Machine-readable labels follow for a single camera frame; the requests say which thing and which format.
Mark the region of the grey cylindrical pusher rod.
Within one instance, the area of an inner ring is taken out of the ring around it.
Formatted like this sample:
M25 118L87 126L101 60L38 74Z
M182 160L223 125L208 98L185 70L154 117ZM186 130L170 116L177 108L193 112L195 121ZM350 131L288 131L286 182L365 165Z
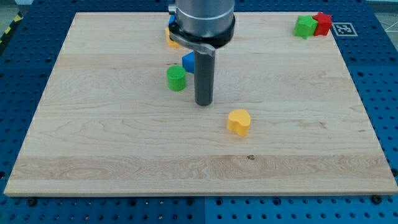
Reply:
M213 101L215 58L194 51L195 102L208 106Z

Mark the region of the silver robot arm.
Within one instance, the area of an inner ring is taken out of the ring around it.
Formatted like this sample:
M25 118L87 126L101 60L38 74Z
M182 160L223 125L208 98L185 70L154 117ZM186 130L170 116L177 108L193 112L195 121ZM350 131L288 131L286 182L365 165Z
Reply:
M234 35L234 0L175 0L169 14L171 40L194 52L195 102L213 101L216 50Z

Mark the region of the yellow block behind arm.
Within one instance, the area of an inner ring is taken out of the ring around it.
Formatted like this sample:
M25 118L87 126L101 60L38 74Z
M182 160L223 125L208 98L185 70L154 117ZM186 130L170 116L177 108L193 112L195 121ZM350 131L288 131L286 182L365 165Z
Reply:
M169 47L180 48L180 44L170 38L170 31L168 27L165 28L165 39Z

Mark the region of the blue block behind arm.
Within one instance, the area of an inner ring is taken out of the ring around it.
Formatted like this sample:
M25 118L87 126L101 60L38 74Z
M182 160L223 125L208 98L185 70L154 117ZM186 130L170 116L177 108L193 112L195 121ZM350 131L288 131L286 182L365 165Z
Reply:
M175 22L175 15L171 15L169 18L169 24L172 24Z

